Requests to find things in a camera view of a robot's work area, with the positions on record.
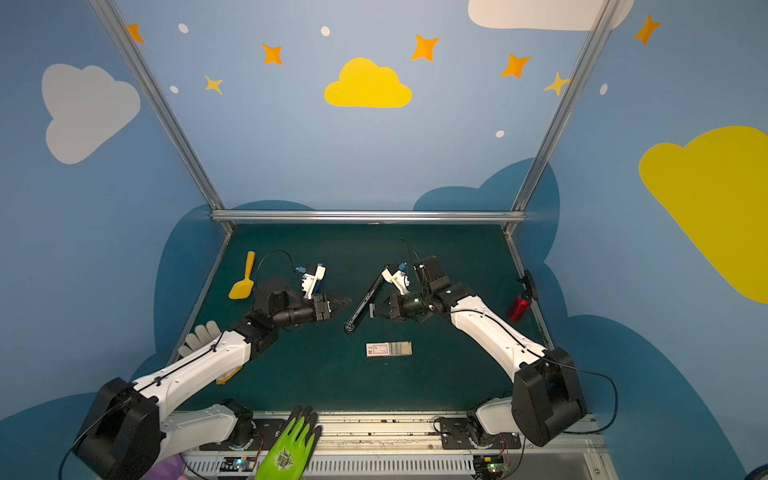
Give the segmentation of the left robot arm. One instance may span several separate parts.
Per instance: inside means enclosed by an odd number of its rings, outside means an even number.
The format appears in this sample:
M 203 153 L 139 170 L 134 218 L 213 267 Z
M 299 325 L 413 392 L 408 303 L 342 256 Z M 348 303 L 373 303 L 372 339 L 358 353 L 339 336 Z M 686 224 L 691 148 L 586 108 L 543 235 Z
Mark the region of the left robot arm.
M 310 298 L 280 277 L 255 290 L 250 310 L 179 361 L 134 381 L 115 378 L 98 391 L 70 449 L 102 479 L 140 479 L 156 463 L 200 445 L 247 448 L 252 412 L 233 400 L 177 414 L 194 394 L 263 354 L 288 325 L 324 322 L 350 303 L 325 293 Z

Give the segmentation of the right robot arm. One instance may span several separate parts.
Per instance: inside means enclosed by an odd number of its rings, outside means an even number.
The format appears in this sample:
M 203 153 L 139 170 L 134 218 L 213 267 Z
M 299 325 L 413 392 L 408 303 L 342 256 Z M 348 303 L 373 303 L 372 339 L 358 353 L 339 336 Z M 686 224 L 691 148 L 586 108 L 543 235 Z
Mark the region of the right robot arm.
M 547 349 L 514 329 L 463 283 L 454 283 L 432 256 L 418 262 L 420 291 L 409 290 L 404 264 L 386 266 L 380 278 L 396 292 L 381 305 L 393 321 L 441 316 L 471 337 L 504 370 L 512 394 L 494 398 L 468 414 L 469 435 L 480 443 L 492 435 L 519 433 L 543 447 L 584 418 L 587 406 L 573 359 Z

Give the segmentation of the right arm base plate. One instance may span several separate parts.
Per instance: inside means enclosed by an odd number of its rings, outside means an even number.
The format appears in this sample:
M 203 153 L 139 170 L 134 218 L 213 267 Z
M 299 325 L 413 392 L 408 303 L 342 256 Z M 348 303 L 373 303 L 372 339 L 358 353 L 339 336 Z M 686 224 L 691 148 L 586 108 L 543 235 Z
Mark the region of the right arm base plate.
M 488 434 L 477 422 L 465 417 L 437 417 L 433 429 L 444 450 L 519 450 L 517 432 Z

